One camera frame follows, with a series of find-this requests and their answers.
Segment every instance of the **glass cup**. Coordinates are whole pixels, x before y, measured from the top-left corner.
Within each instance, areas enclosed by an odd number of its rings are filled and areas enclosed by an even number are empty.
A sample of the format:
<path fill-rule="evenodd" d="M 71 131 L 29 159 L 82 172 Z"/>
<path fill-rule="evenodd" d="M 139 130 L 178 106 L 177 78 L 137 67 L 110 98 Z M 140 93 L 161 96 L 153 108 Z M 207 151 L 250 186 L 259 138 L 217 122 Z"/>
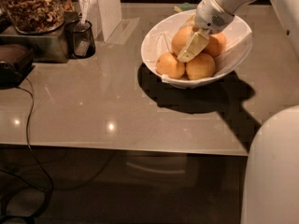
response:
<path fill-rule="evenodd" d="M 75 26 L 79 21 L 71 21 L 65 25 L 64 30 L 68 43 L 68 55 L 74 58 L 88 58 L 95 53 L 95 44 L 93 39 L 92 24 L 86 21 L 88 26 L 75 31 Z"/>

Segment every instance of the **glass jar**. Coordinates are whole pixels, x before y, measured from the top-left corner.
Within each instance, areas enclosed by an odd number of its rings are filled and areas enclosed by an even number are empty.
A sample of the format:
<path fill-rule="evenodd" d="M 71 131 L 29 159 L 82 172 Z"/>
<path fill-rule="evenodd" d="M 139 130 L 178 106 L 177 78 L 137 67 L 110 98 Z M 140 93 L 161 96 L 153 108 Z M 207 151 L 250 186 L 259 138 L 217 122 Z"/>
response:
<path fill-rule="evenodd" d="M 1 0 L 16 30 L 22 34 L 42 34 L 64 23 L 60 0 Z"/>

